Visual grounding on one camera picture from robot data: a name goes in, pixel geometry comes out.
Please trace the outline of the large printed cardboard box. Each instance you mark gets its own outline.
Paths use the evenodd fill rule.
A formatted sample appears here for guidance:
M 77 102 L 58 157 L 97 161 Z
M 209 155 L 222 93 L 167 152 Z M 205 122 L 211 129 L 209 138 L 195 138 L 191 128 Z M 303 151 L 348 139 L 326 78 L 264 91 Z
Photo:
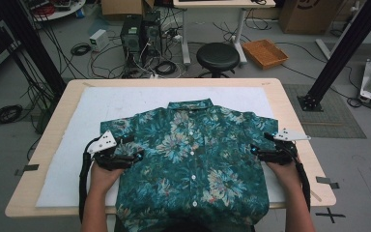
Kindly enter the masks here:
M 285 0 L 279 15 L 283 33 L 322 35 L 334 20 L 344 0 Z

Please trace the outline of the brown cardboard box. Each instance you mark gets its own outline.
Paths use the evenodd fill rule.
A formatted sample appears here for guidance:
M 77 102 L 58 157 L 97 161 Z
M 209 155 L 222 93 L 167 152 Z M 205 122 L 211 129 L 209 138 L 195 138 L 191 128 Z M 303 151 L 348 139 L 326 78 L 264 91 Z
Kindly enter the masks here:
M 155 5 L 155 0 L 101 0 L 102 15 L 120 19 L 126 15 L 143 15 Z

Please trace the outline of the black metal frame post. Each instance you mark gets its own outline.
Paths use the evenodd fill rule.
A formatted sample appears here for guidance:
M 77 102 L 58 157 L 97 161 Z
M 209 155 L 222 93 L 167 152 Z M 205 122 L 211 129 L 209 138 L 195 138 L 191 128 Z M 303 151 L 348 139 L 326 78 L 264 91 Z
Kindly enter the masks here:
M 35 66 L 43 75 L 54 98 L 60 99 L 67 84 L 49 57 L 20 0 L 0 0 L 1 20 L 9 27 L 14 38 L 24 46 Z M 12 43 L 13 41 L 9 39 L 5 31 L 0 30 L 0 45 L 9 48 Z
M 322 110 L 321 101 L 324 95 L 370 32 L 371 0 L 366 0 L 342 34 L 339 44 L 310 90 L 304 96 L 297 96 L 303 111 Z

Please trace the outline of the teal floral short-sleeved shirt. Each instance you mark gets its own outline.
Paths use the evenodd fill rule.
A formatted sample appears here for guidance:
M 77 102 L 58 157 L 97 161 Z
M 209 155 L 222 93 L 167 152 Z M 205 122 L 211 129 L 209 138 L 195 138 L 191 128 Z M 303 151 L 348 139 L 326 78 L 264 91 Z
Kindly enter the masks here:
M 264 135 L 277 131 L 275 119 L 211 100 L 181 101 L 100 129 L 133 136 L 117 155 L 144 153 L 120 178 L 116 210 L 128 232 L 183 220 L 233 229 L 256 224 L 269 210 L 262 164 L 250 148 L 271 148 Z

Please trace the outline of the person's left hand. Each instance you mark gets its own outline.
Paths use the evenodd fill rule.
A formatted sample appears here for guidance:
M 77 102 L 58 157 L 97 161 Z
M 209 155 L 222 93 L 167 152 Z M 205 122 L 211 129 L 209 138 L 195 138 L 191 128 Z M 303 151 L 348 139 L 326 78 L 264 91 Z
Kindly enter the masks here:
M 90 193 L 106 194 L 124 173 L 124 169 L 106 170 L 95 162 L 91 168 Z

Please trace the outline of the black round stool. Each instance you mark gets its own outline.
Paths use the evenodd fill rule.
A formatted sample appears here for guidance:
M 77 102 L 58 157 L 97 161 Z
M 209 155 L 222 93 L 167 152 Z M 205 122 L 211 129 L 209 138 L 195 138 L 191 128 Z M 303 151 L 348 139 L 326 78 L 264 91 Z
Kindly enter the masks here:
M 221 77 L 223 72 L 234 72 L 234 68 L 240 63 L 239 52 L 226 43 L 207 43 L 201 46 L 196 53 L 197 62 L 206 72 L 200 77 L 211 74 L 212 77 Z

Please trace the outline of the shallow wooden box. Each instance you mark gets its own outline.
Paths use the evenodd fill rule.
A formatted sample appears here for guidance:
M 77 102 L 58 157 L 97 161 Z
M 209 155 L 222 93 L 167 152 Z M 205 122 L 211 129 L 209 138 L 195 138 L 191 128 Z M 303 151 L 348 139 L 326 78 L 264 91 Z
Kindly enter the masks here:
M 279 66 L 288 60 L 288 55 L 270 40 L 244 43 L 243 52 L 262 70 Z

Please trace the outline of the grey floor mat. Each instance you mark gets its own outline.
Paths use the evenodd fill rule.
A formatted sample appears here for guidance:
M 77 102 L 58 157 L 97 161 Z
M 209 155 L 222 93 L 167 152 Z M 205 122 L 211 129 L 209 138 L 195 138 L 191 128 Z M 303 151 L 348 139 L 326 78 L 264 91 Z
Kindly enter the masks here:
M 302 128 L 311 137 L 365 138 L 342 98 L 329 90 L 321 101 L 321 109 L 305 111 L 300 107 L 299 97 L 310 89 L 305 84 L 284 84 L 283 88 L 294 108 Z

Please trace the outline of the white desk with legs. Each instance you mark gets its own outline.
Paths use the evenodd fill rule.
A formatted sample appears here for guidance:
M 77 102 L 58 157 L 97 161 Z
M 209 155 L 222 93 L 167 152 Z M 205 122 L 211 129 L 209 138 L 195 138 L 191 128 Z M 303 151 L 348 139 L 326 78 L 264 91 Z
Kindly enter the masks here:
M 273 0 L 173 0 L 174 7 L 182 12 L 183 34 L 181 49 L 183 63 L 191 64 L 188 48 L 188 24 L 191 22 L 221 22 L 235 19 L 238 23 L 237 31 L 231 37 L 231 43 L 240 55 L 240 63 L 246 64 L 247 59 L 243 53 L 241 36 L 246 13 L 251 9 L 273 8 Z

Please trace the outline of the white foam mat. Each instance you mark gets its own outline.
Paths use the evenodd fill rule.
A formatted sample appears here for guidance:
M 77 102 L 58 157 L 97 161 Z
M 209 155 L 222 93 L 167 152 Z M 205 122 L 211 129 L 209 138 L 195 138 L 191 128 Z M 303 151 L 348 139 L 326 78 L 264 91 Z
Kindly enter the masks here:
M 76 207 L 82 155 L 90 140 L 100 136 L 100 123 L 166 107 L 170 102 L 210 99 L 240 112 L 273 118 L 271 99 L 263 87 L 87 87 L 54 153 L 38 208 Z

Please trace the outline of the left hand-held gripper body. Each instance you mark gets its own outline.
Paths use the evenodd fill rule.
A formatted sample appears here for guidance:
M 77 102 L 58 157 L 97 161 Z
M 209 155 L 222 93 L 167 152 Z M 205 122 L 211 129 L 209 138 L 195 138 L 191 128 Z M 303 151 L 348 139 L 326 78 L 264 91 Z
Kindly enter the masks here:
M 110 130 L 93 139 L 86 146 L 86 154 L 90 160 L 95 160 L 99 167 L 106 170 L 130 168 L 135 162 L 129 161 L 131 155 L 115 155 L 114 152 L 120 143 Z

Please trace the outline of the black computer tower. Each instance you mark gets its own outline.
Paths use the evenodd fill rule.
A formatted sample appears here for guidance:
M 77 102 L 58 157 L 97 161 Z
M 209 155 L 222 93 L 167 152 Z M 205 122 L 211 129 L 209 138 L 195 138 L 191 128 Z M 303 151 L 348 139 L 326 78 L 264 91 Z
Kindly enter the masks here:
M 144 48 L 141 14 L 128 14 L 126 16 L 120 38 L 128 64 L 132 67 L 141 65 L 141 54 Z
M 158 57 L 162 52 L 160 11 L 147 12 L 143 17 L 143 48 L 141 61 L 146 63 L 147 58 Z

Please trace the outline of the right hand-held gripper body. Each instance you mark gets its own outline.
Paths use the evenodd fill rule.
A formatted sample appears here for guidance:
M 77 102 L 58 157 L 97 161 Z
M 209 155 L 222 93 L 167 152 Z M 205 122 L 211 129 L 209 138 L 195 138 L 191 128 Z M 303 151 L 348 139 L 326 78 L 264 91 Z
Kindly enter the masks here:
M 274 149 L 265 150 L 265 157 L 260 159 L 265 162 L 287 164 L 291 161 L 298 162 L 298 149 L 295 142 L 298 140 L 310 140 L 311 137 L 303 132 L 283 129 L 272 133 L 274 137 Z

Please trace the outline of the round white table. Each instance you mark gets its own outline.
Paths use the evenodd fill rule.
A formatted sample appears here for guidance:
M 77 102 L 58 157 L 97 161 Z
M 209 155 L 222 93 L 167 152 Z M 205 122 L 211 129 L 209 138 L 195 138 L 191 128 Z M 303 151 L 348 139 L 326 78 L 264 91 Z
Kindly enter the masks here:
M 81 10 L 86 0 L 20 0 L 34 21 L 48 21 Z

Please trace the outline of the grey tape strip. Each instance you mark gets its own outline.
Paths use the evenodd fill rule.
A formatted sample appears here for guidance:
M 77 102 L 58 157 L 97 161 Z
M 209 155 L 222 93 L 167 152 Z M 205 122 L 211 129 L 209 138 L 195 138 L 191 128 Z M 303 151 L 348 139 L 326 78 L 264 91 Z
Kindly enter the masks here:
M 333 182 L 330 178 L 316 176 L 317 183 L 329 185 L 331 189 L 340 189 L 337 182 Z
M 14 172 L 14 175 L 15 176 L 22 176 L 24 172 L 27 172 L 27 171 L 36 171 L 39 169 L 39 164 L 27 164 L 27 165 L 24 165 L 23 168 L 20 168 L 20 169 L 17 169 L 15 172 Z

